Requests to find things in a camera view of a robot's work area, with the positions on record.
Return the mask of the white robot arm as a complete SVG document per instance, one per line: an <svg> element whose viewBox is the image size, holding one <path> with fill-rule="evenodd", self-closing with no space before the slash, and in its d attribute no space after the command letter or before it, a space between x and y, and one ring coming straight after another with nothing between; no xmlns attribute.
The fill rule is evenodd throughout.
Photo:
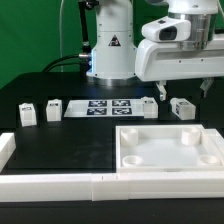
<svg viewBox="0 0 224 224"><path fill-rule="evenodd" d="M224 34L214 31L219 0L146 1L166 5L168 15L145 24L143 40L135 45L131 1L99 0L90 80L104 85L155 81L164 100L168 80L201 78L206 90L224 76Z"/></svg>

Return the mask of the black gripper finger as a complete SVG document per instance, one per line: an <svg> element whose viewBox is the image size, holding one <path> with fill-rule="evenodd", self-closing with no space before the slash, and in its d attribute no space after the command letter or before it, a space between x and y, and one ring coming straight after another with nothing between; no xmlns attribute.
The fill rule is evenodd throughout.
<svg viewBox="0 0 224 224"><path fill-rule="evenodd" d="M165 89L166 82L165 81L158 81L156 83L156 86L157 86L157 88L159 90L159 93L160 93L160 100L165 101L166 100L166 95L167 95L167 91Z"/></svg>
<svg viewBox="0 0 224 224"><path fill-rule="evenodd" d="M205 78L200 86L201 90L203 91L203 97L207 96L207 92L209 88L212 86L214 82L213 78Z"/></svg>

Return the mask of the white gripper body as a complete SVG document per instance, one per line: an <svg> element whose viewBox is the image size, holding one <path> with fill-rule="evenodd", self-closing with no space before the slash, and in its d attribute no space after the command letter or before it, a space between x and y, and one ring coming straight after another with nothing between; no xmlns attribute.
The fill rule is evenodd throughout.
<svg viewBox="0 0 224 224"><path fill-rule="evenodd" d="M135 74L144 81L168 81L224 76L224 40L216 37L203 50L184 51L179 44L140 42Z"/></svg>

